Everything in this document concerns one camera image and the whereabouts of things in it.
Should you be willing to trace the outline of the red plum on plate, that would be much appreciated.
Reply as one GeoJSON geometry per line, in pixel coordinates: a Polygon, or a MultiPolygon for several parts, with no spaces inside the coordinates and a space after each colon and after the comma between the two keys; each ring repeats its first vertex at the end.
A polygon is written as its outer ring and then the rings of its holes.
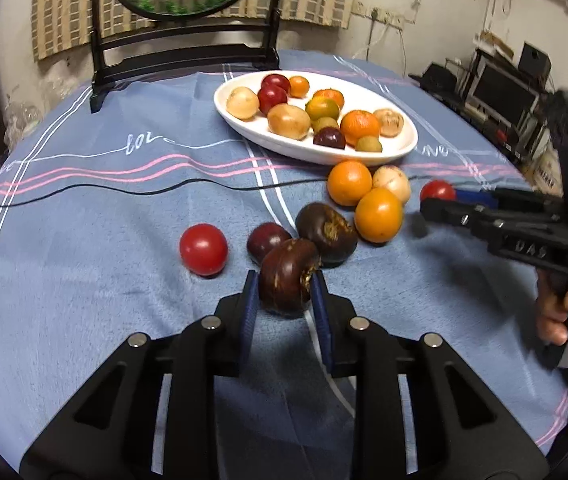
{"type": "Polygon", "coordinates": [[[288,94],[290,92],[290,81],[282,74],[268,74],[261,81],[261,88],[267,87],[277,87],[288,94]]]}
{"type": "Polygon", "coordinates": [[[269,111],[278,104],[287,103],[286,91],[276,84],[269,84],[258,91],[259,111],[267,116],[269,111]]]}

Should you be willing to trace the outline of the dark red plum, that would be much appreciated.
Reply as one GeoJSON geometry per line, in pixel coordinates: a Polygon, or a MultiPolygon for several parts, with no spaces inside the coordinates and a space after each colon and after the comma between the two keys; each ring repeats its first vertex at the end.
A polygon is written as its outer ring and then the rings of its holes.
{"type": "Polygon", "coordinates": [[[246,248],[256,264],[261,264],[265,256],[274,248],[290,240],[291,235],[275,222],[265,222],[250,233],[246,248]]]}

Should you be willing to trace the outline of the small orange kumquat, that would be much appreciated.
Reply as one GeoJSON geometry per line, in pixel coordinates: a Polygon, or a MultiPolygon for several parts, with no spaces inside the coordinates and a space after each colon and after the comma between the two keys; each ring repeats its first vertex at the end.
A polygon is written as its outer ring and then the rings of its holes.
{"type": "Polygon", "coordinates": [[[289,80],[289,95],[295,99],[303,99],[309,92],[308,79],[300,75],[291,76],[289,80]]]}

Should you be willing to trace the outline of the yellow round fruit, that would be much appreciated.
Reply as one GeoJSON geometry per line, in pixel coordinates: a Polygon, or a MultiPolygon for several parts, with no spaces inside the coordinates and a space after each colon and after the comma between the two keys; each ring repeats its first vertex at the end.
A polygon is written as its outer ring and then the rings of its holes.
{"type": "Polygon", "coordinates": [[[226,100],[226,112],[240,120],[249,120],[259,112],[259,99],[247,87],[236,87],[226,100]]]}

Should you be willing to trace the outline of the dark plum on plate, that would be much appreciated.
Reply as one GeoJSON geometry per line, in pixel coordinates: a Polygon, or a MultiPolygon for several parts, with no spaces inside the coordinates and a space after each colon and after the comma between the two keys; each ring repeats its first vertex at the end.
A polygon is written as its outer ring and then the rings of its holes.
{"type": "Polygon", "coordinates": [[[337,127],[328,126],[314,133],[313,144],[323,146],[324,148],[344,150],[346,148],[347,141],[337,127]]]}

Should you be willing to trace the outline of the orange on table far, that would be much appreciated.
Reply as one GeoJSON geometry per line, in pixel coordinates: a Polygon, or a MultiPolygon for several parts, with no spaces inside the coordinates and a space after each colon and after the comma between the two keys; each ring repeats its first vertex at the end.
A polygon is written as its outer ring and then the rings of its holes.
{"type": "Polygon", "coordinates": [[[372,174],[362,162],[344,160],[333,167],[326,188],[329,197],[340,206],[352,207],[372,190],[372,174]]]}

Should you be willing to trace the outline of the dark purple mangosteen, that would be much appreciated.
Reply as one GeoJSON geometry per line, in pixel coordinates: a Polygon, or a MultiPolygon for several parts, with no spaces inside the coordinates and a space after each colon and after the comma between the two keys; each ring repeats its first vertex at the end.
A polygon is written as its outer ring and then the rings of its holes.
{"type": "Polygon", "coordinates": [[[339,266],[357,248],[354,227],[337,210],[324,203],[305,205],[297,214],[296,230],[301,238],[315,245],[325,266],[339,266]]]}
{"type": "Polygon", "coordinates": [[[262,307],[284,318],[300,318],[310,300],[310,282],[320,269],[316,246],[303,238],[285,240],[263,259],[259,273],[262,307]]]}

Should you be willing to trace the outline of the red cherry tomato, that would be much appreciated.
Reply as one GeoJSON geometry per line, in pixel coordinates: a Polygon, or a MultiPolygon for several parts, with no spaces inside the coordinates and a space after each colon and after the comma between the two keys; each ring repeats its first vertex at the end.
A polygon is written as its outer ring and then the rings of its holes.
{"type": "Polygon", "coordinates": [[[431,180],[427,182],[419,193],[419,200],[429,200],[429,198],[436,198],[436,200],[455,200],[456,191],[453,186],[444,180],[431,180]]]}

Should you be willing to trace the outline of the large orange mandarin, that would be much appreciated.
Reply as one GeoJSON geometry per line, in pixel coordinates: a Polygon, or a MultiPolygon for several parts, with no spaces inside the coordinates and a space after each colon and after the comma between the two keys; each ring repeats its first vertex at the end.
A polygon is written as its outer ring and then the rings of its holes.
{"type": "Polygon", "coordinates": [[[340,123],[340,131],[350,146],[354,146],[365,136],[378,138],[380,128],[377,117],[366,110],[351,110],[341,118],[340,123]]]}

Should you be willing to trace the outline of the beige passion fruit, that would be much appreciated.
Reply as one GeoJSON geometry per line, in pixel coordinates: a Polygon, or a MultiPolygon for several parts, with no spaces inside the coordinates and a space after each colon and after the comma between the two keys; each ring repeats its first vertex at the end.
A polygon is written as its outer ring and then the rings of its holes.
{"type": "Polygon", "coordinates": [[[386,188],[405,205],[411,198],[409,178],[397,166],[381,166],[373,174],[374,188],[386,188]]]}

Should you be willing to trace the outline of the tan potato-like fruit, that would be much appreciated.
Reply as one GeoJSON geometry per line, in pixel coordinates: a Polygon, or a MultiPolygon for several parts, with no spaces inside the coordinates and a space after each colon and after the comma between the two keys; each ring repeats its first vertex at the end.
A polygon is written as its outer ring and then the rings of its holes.
{"type": "Polygon", "coordinates": [[[303,140],[311,128],[311,118],[305,110],[289,104],[273,106],[267,113],[270,132],[297,141],[303,140]]]}

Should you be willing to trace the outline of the computer monitor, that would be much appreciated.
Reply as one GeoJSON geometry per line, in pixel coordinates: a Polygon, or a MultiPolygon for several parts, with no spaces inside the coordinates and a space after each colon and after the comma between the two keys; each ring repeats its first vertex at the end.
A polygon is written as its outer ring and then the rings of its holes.
{"type": "Polygon", "coordinates": [[[539,92],[480,55],[465,104],[496,122],[519,129],[539,102],[539,92]]]}

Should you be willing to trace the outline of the lone red tomato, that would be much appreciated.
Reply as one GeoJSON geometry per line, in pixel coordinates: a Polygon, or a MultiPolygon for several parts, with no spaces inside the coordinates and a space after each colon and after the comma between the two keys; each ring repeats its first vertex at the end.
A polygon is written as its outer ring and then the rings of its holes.
{"type": "Polygon", "coordinates": [[[224,269],[229,246],[220,229],[209,223],[199,223],[184,231],[180,238],[179,253],[188,271],[210,278],[224,269]]]}

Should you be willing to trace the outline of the small tan longan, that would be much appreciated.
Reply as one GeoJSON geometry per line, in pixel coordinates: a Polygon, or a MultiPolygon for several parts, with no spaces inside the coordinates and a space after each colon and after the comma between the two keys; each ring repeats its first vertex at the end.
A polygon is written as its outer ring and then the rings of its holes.
{"type": "Polygon", "coordinates": [[[354,144],[354,149],[363,153],[381,153],[383,144],[380,143],[378,136],[361,136],[354,144]]]}

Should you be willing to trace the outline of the black speaker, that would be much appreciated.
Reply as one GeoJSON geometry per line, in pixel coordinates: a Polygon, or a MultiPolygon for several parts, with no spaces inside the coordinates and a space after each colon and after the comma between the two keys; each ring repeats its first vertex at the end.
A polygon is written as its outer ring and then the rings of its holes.
{"type": "Polygon", "coordinates": [[[551,73],[552,63],[549,55],[536,47],[524,43],[518,62],[518,69],[528,77],[545,84],[551,73]]]}

